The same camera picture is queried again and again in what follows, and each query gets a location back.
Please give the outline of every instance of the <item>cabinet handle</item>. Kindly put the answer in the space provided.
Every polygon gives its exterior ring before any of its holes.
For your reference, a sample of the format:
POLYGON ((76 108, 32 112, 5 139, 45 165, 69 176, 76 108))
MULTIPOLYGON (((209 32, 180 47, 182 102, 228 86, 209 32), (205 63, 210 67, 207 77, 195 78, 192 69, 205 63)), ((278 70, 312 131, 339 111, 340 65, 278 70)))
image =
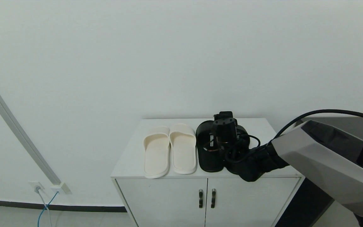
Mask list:
POLYGON ((203 208, 203 195, 204 195, 204 192, 202 189, 200 189, 200 191, 199 191, 199 208, 203 208))
POLYGON ((212 189, 212 197, 211 197, 211 208, 215 208, 215 199, 216 199, 216 190, 212 189))

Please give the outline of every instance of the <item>blue cable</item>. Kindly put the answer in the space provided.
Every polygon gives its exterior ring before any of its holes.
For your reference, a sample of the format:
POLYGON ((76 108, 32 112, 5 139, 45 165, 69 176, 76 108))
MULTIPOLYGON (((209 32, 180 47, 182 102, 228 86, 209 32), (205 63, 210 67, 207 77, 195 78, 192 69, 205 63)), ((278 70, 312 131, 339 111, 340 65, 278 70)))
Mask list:
POLYGON ((58 194, 58 192, 56 192, 56 194, 53 196, 53 198, 50 200, 50 202, 49 202, 49 204, 47 204, 44 208, 43 208, 43 210, 42 210, 42 212, 40 213, 40 215, 39 215, 39 219, 37 219, 37 227, 39 227, 39 224, 40 224, 40 218, 42 217, 42 214, 43 214, 43 212, 45 211, 45 209, 50 205, 50 203, 53 201, 53 199, 55 198, 55 196, 58 194))

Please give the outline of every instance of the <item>white cabinet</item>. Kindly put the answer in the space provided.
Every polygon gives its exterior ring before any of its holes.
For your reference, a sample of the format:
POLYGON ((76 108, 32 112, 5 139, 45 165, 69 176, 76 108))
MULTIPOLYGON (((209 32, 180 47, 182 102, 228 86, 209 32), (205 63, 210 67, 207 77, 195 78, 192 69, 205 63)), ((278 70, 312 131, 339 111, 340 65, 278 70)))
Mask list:
MULTIPOLYGON (((197 128, 206 120, 141 120, 111 174, 136 227, 273 227, 277 223, 304 179, 290 166, 266 173, 255 182, 245 182, 226 168, 209 173, 199 166, 193 174, 177 174, 170 166, 161 178, 144 178, 142 140, 150 128, 170 127, 175 123, 197 128), (211 208, 213 189, 216 194, 211 208), (200 190, 203 191, 202 208, 200 190)), ((238 122, 262 144, 275 135, 264 118, 243 118, 238 122)))
POLYGON ((206 227, 272 226, 299 178, 208 179, 206 227), (211 207, 212 191, 216 192, 211 207))
POLYGON ((118 179, 140 227, 204 227, 207 179, 118 179))

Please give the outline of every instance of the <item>white slipper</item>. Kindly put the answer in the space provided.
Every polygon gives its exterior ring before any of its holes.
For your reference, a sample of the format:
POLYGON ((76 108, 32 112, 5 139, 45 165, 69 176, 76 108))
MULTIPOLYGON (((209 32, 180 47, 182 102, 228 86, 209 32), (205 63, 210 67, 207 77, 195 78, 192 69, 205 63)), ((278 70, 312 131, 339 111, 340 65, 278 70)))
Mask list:
POLYGON ((169 128, 153 128, 144 138, 144 174, 146 178, 164 176, 169 170, 169 128))
POLYGON ((170 144, 173 150, 173 169, 178 174, 191 174, 197 169, 196 134, 186 124, 170 128, 170 144))

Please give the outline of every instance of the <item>wall outlet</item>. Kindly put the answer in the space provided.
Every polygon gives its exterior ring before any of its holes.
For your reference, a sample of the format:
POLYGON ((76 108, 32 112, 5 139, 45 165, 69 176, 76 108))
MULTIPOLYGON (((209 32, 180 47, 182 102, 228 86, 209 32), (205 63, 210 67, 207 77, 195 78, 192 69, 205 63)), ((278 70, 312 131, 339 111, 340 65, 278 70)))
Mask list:
POLYGON ((53 185, 50 188, 51 188, 51 190, 53 190, 54 193, 58 192, 61 195, 71 194, 69 187, 64 182, 61 182, 60 185, 53 185))
POLYGON ((28 181, 28 183, 32 186, 32 189, 34 190, 34 187, 39 186, 40 189, 44 189, 43 185, 40 184, 39 181, 28 181))

